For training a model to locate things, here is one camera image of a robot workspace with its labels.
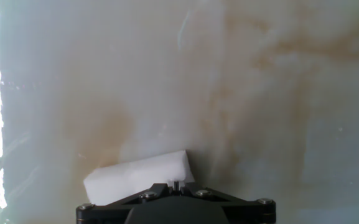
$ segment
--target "white sponge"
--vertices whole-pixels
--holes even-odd
[[[91,203],[108,205],[155,183],[193,182],[185,151],[94,170],[84,180]]]

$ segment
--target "brown stain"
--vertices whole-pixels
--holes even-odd
[[[101,84],[108,77],[94,75],[98,66],[92,58],[94,51],[84,36],[67,50],[62,62],[58,117],[62,139],[73,146],[70,181],[60,191],[65,207],[88,201],[83,180],[96,168],[117,164],[121,147],[134,129],[126,102]]]
[[[304,21],[314,16],[314,11],[308,9],[302,1],[294,0],[297,6],[296,16],[299,18],[299,27],[293,38],[286,41],[280,41],[274,46],[264,50],[254,59],[254,67],[269,68],[272,67],[271,58],[275,55],[290,54],[293,52],[309,55],[319,55],[327,57],[337,62],[354,62],[359,60],[359,51],[352,50],[351,46],[359,38],[359,24],[355,26],[346,35],[343,35],[327,44],[316,44],[309,37],[305,30]]]

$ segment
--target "rust stain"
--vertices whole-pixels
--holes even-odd
[[[287,41],[280,41],[276,45],[260,53],[254,60],[254,67],[267,68],[273,65],[271,58],[279,54],[289,54],[293,52],[320,55],[338,62],[350,62],[359,60],[359,51],[352,50],[351,46],[359,38],[359,24],[354,27],[347,35],[343,35],[329,44],[316,44],[311,37],[306,34],[304,21],[314,15],[314,11],[308,9],[301,1],[295,1],[297,5],[297,17],[299,27],[293,38]]]

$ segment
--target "screw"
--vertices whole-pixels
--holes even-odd
[[[144,192],[144,193],[141,194],[140,196],[141,196],[141,198],[150,199],[150,198],[155,198],[155,197],[157,197],[157,193],[155,193],[155,192]]]
[[[273,201],[272,201],[272,199],[269,199],[269,198],[260,198],[260,199],[258,199],[258,202],[261,204],[267,205],[267,204],[272,203]]]
[[[81,210],[86,210],[86,209],[90,209],[92,207],[94,207],[95,205],[92,203],[84,203],[82,205],[80,205],[78,208]]]
[[[211,196],[211,192],[207,191],[207,190],[198,190],[196,192],[196,195],[199,196],[199,197],[208,197],[208,196]]]

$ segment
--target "white wall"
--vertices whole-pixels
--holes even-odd
[[[0,30],[2,78],[31,86],[2,91],[6,145],[30,136],[2,217],[74,222],[94,168],[189,149],[278,223],[359,222],[359,0],[21,0]]]

